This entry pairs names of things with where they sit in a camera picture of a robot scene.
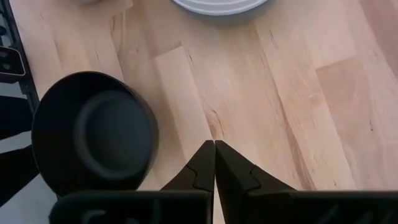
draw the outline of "white plate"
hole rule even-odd
[[[173,0],[189,11],[209,15],[227,16],[248,11],[267,0]]]

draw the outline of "wooden countertop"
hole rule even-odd
[[[398,188],[397,0],[270,0],[228,18],[169,0],[11,5],[40,96],[99,70],[151,105],[160,148],[142,189],[211,138],[296,189]]]

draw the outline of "black pot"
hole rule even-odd
[[[146,102],[99,72],[75,73],[54,84],[32,127],[37,166],[58,196],[137,189],[157,142],[157,123]]]

